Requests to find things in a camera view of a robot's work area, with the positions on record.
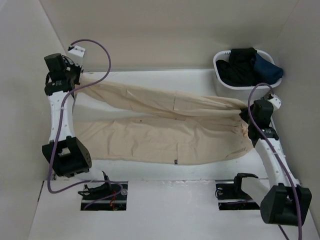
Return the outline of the beige trousers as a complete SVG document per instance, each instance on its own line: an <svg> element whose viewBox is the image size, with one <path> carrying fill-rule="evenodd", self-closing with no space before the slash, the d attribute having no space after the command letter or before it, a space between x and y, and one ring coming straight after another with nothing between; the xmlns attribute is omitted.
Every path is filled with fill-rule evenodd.
<svg viewBox="0 0 320 240"><path fill-rule="evenodd" d="M234 98L198 96L81 78L80 94L138 116L74 124L95 160L202 165L244 156L253 149L245 104Z"/></svg>

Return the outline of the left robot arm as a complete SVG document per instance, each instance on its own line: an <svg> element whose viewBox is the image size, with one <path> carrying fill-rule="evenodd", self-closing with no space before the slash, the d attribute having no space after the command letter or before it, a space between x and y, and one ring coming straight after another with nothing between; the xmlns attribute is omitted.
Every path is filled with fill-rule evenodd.
<svg viewBox="0 0 320 240"><path fill-rule="evenodd" d="M73 123L75 93L82 89L80 76L83 71L84 53L69 52L44 57L48 67L44 92L50 103L51 132L48 144L41 147L42 154L49 163L47 189L58 194L81 184L97 183L96 179L86 179L65 188L54 190L51 186L52 174L72 178L88 173L92 159L88 149L76 137Z"/></svg>

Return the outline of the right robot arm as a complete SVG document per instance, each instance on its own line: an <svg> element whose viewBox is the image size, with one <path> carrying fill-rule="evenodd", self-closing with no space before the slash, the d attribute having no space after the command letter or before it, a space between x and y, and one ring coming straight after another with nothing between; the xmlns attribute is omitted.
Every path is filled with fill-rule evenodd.
<svg viewBox="0 0 320 240"><path fill-rule="evenodd" d="M255 174L239 173L231 190L238 198L249 195L259 206L266 224L303 225L312 193L294 178L282 154L279 136L270 126L272 114L280 106L280 99L271 96L255 100L239 114L248 124L248 137L262 160L270 187L264 186Z"/></svg>

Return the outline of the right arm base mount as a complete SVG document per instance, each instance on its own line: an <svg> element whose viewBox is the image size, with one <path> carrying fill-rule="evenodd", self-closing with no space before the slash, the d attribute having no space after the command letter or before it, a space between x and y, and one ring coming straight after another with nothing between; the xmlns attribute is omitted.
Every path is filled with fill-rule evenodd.
<svg viewBox="0 0 320 240"><path fill-rule="evenodd" d="M220 211L259 210L260 207L243 191L236 192L233 181L216 181L215 197Z"/></svg>

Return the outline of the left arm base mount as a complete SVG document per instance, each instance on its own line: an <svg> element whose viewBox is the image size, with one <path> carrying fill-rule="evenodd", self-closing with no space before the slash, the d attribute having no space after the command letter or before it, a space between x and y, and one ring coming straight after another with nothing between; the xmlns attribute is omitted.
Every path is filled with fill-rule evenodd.
<svg viewBox="0 0 320 240"><path fill-rule="evenodd" d="M77 194L81 196L81 211L125 211L127 209L128 182L117 184L85 184Z"/></svg>

